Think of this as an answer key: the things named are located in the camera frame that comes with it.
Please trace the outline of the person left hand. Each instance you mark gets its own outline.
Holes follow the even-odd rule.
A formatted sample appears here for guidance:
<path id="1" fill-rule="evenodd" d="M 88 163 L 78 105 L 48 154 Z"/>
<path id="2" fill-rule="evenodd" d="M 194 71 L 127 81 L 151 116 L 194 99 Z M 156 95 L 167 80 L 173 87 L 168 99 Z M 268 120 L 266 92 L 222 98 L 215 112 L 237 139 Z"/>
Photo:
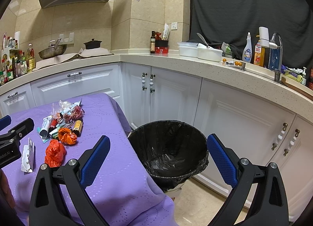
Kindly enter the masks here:
<path id="1" fill-rule="evenodd" d="M 12 195 L 10 185 L 8 183 L 7 176 L 4 174 L 4 172 L 1 170 L 1 190 L 4 194 L 5 200 L 9 204 L 9 206 L 14 209 L 15 207 L 15 200 Z"/>

